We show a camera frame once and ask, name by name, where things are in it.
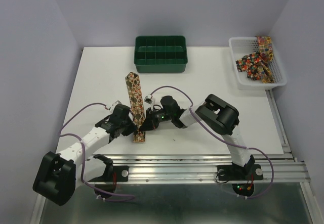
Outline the paisley patterned tie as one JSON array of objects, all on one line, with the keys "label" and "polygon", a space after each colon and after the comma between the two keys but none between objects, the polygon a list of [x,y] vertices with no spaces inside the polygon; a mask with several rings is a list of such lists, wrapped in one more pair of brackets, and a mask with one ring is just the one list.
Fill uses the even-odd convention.
[{"label": "paisley patterned tie", "polygon": [[133,113],[133,122],[137,130],[133,134],[134,143],[143,143],[146,140],[146,132],[140,132],[139,128],[145,120],[143,96],[139,75],[130,72],[126,77],[126,86],[130,100],[131,111]]}]

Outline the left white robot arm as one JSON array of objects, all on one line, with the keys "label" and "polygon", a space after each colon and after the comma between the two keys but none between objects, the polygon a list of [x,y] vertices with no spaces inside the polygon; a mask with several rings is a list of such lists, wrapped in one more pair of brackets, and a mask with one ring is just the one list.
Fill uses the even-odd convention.
[{"label": "left white robot arm", "polygon": [[97,122],[84,136],[73,135],[76,143],[58,152],[48,152],[40,163],[32,189],[62,206],[76,188],[86,185],[103,201],[128,201],[134,195],[115,193],[117,182],[128,180],[127,166],[115,167],[113,160],[96,154],[119,136],[129,136],[137,127],[130,118],[131,109],[115,102],[109,115]]}]

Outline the green compartment organizer box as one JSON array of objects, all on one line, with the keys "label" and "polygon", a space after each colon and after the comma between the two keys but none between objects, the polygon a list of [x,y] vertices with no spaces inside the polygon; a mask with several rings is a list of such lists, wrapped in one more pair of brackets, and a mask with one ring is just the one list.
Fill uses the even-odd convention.
[{"label": "green compartment organizer box", "polygon": [[186,38],[182,35],[135,39],[134,65],[139,73],[183,73],[187,63]]}]

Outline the dark multicolour dotted tie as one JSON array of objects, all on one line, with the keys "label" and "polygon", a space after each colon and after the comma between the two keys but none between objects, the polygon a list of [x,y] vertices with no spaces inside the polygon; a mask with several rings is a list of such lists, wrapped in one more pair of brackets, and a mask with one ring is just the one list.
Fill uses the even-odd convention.
[{"label": "dark multicolour dotted tie", "polygon": [[238,72],[246,72],[247,78],[251,80],[261,80],[257,72],[258,63],[261,62],[259,52],[254,52],[243,56],[235,61]]}]

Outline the white perforated plastic basket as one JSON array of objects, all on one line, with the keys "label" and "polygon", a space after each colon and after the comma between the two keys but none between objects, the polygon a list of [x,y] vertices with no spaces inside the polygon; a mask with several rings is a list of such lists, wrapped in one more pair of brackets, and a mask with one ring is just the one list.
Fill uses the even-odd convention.
[{"label": "white perforated plastic basket", "polygon": [[271,37],[232,37],[228,42],[239,89],[270,90],[287,84]]}]

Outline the yellow patterned tie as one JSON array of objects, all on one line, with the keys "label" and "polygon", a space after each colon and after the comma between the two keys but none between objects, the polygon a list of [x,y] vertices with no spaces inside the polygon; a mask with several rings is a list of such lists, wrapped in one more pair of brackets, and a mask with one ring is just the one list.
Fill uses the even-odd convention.
[{"label": "yellow patterned tie", "polygon": [[263,83],[274,83],[272,72],[269,68],[274,57],[272,40],[269,36],[257,36],[261,62],[258,63],[257,72]]}]

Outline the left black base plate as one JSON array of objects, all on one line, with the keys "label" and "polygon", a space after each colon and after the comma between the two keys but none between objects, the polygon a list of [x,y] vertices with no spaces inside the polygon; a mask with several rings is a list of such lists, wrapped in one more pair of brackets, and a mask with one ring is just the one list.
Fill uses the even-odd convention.
[{"label": "left black base plate", "polygon": [[118,182],[127,182],[128,178],[129,178],[129,167],[127,165],[110,166],[110,167],[107,166],[100,175],[93,178],[91,181],[118,183]]}]

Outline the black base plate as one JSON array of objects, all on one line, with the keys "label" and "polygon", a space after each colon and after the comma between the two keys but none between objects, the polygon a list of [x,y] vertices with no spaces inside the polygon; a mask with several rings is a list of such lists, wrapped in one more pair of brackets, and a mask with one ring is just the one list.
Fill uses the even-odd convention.
[{"label": "black base plate", "polygon": [[218,165],[217,174],[218,180],[221,182],[234,181],[240,183],[248,180],[260,181],[264,179],[259,164],[254,164],[250,170],[247,171],[244,168],[235,165]]},{"label": "black base plate", "polygon": [[107,166],[100,175],[93,178],[91,181],[118,183],[118,182],[127,182],[128,178],[129,178],[129,167],[127,165],[110,166],[110,167]]}]

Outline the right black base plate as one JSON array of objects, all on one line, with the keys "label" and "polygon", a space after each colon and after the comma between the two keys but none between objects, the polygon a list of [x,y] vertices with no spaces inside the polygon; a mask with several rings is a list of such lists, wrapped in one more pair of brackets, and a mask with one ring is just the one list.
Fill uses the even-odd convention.
[{"label": "right black base plate", "polygon": [[217,174],[218,180],[221,182],[234,181],[240,183],[248,180],[260,181],[264,179],[259,164],[254,164],[250,170],[247,171],[244,168],[235,165],[218,165]]}]

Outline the aluminium rail frame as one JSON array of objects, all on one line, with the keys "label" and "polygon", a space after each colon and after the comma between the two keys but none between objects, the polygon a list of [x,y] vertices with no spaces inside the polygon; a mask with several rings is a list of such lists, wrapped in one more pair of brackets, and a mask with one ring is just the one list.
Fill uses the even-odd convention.
[{"label": "aluminium rail frame", "polygon": [[[204,128],[205,133],[213,136],[216,141],[222,142],[222,136],[212,133],[212,130],[204,122],[199,125]],[[59,132],[59,137],[73,137],[73,135],[77,135],[82,138],[92,128],[93,126],[88,128],[82,135],[62,129]],[[64,149],[59,147],[57,153]],[[284,159],[282,156],[278,159],[271,159],[260,149],[252,147],[247,147],[247,149],[254,157],[255,164],[261,166],[264,177],[260,181],[251,181],[269,184],[310,181],[310,176],[304,163],[297,162],[291,158]],[[217,166],[232,165],[230,153],[228,155],[136,155],[125,153],[118,155],[113,153],[111,156],[118,164],[124,163],[130,167],[128,178],[128,183],[130,184],[194,184],[198,182],[239,184],[234,181],[221,182],[218,180]]]}]

